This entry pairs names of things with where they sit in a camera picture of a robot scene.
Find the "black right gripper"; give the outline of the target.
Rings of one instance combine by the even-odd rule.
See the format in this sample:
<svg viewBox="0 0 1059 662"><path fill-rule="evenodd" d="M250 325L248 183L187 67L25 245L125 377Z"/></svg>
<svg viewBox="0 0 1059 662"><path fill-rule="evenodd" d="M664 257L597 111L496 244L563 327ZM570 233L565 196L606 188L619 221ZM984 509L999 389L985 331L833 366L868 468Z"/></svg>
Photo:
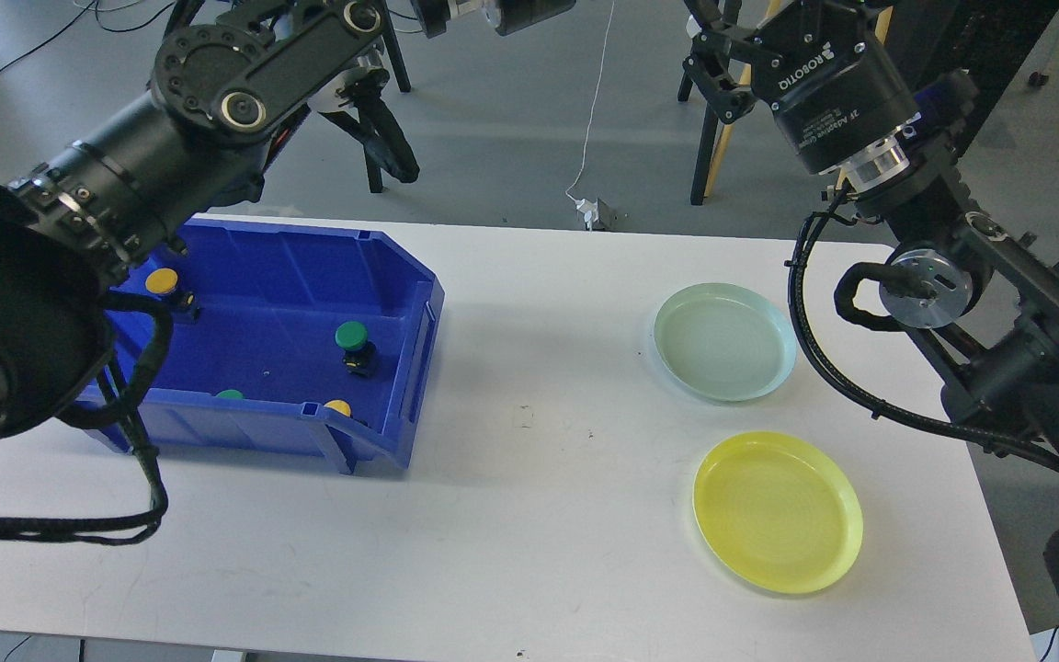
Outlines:
<svg viewBox="0 0 1059 662"><path fill-rule="evenodd" d="M740 1L684 5L695 29L682 70L713 117L731 125L759 97L812 175L840 166L917 113L875 34L891 1L791 1L755 26L741 24ZM754 92L732 75L731 62L754 62Z"/></svg>

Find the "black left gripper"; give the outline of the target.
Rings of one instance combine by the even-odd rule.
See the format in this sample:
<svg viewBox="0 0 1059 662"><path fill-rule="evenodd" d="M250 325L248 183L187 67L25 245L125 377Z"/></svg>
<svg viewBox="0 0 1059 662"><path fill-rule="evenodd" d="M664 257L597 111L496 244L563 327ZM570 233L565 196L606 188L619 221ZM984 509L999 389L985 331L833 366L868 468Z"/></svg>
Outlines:
<svg viewBox="0 0 1059 662"><path fill-rule="evenodd" d="M575 0L501 0L501 1L446 1L449 18L457 18L480 12L484 20L501 37L535 26L548 18L558 17L575 8Z"/></svg>

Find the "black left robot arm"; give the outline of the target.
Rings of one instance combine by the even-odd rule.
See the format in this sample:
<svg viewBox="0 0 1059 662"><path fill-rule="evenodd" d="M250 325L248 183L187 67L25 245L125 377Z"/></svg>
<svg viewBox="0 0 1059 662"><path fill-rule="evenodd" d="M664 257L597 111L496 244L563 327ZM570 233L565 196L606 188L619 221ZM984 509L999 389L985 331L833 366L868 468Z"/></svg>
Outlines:
<svg viewBox="0 0 1059 662"><path fill-rule="evenodd" d="M0 440L58 419L118 425L150 507L92 519L0 517L0 541L132 545L169 499L139 407L165 363L170 309L122 282L155 250L184 253L195 213L259 197L262 177L340 89L340 121L374 163L411 183L415 156L383 104L371 50L393 39L385 1L235 1L197 24L173 4L146 92L87 139L0 185Z"/></svg>

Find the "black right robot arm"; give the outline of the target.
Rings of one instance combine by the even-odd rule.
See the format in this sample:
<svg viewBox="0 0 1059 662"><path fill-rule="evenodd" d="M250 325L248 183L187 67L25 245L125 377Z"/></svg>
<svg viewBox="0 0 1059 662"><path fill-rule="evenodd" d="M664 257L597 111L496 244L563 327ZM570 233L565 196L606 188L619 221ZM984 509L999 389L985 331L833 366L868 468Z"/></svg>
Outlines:
<svg viewBox="0 0 1059 662"><path fill-rule="evenodd" d="M891 1L785 1L756 26L736 1L689 1L684 87L724 126L764 105L800 163L836 175L826 210L805 219L789 268L791 327L808 363L873 417L1059 475L1059 261L1033 253L979 204L959 160L979 127L979 84L961 62L879 37ZM870 332L904 334L941 380L944 412L887 402L821 348L805 302L808 264L828 223L882 223L887 258L861 261L834 310ZM1059 600L1059 531L1043 545Z"/></svg>

